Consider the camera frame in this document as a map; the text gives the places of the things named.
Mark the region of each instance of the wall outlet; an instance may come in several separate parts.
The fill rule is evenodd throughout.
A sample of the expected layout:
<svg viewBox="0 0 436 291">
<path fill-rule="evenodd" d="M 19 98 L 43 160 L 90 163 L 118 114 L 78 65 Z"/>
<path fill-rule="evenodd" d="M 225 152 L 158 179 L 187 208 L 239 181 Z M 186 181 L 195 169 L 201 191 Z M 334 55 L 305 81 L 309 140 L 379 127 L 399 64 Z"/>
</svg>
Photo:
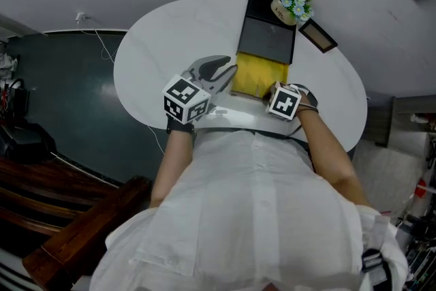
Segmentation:
<svg viewBox="0 0 436 291">
<path fill-rule="evenodd" d="M 85 14 L 84 12 L 78 12 L 76 16 L 76 22 L 82 22 L 90 19 L 91 17 Z"/>
</svg>

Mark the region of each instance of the black and white marker cube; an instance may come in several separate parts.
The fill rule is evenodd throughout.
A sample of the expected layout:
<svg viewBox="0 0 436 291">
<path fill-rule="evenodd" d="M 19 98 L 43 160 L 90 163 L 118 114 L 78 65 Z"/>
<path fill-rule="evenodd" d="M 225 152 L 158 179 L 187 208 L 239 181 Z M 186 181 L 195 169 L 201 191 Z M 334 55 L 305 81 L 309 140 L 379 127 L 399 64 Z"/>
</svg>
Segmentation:
<svg viewBox="0 0 436 291">
<path fill-rule="evenodd" d="M 179 75 L 175 75 L 162 92 L 166 114 L 182 124 L 205 114 L 211 100 L 210 93 Z"/>
<path fill-rule="evenodd" d="M 300 100 L 301 95 L 298 92 L 298 87 L 278 81 L 271 87 L 271 97 L 266 111 L 280 119 L 292 120 Z"/>
</svg>

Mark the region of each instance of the forearm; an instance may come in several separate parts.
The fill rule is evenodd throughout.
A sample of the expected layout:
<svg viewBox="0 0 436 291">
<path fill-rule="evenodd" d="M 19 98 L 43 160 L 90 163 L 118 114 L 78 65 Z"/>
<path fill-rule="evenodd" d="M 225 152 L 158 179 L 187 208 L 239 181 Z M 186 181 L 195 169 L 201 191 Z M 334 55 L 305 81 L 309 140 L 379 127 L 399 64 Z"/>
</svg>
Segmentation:
<svg viewBox="0 0 436 291">
<path fill-rule="evenodd" d="M 309 143 L 316 173 L 348 200 L 369 206 L 348 154 L 318 113 L 306 110 L 299 112 L 298 118 Z"/>
<path fill-rule="evenodd" d="M 150 207 L 160 205 L 191 161 L 192 135 L 187 132 L 172 131 L 151 192 Z"/>
</svg>

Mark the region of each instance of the flower pot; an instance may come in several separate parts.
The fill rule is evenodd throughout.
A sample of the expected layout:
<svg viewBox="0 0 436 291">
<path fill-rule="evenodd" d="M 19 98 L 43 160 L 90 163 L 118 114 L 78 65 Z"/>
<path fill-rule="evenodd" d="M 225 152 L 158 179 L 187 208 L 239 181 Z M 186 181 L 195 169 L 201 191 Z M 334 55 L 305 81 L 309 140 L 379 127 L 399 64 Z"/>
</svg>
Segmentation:
<svg viewBox="0 0 436 291">
<path fill-rule="evenodd" d="M 279 18 L 281 22 L 288 26 L 296 25 L 297 21 L 295 17 L 293 17 L 290 11 L 283 6 L 280 0 L 273 0 L 271 2 L 271 10 L 274 12 L 274 15 Z"/>
</svg>

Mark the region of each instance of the marble tabletop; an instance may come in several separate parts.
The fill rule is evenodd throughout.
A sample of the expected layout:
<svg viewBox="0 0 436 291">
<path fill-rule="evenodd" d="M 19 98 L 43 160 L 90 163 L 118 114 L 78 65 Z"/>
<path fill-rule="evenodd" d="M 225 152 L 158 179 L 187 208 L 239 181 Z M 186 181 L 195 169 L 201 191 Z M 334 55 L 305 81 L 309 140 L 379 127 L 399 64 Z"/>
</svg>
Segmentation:
<svg viewBox="0 0 436 291">
<path fill-rule="evenodd" d="M 162 89 L 196 59 L 227 55 L 234 64 L 246 6 L 247 0 L 180 0 L 138 20 L 123 38 L 114 65 L 116 93 L 128 113 L 165 129 Z M 367 99 L 359 75 L 338 48 L 323 54 L 297 32 L 287 82 L 312 91 L 321 117 L 346 151 L 356 145 L 367 119 Z M 230 85 L 196 128 L 241 127 L 289 135 L 298 127 L 297 118 L 281 121 L 267 115 L 261 102 L 229 90 Z M 292 137 L 306 140 L 302 129 Z"/>
</svg>

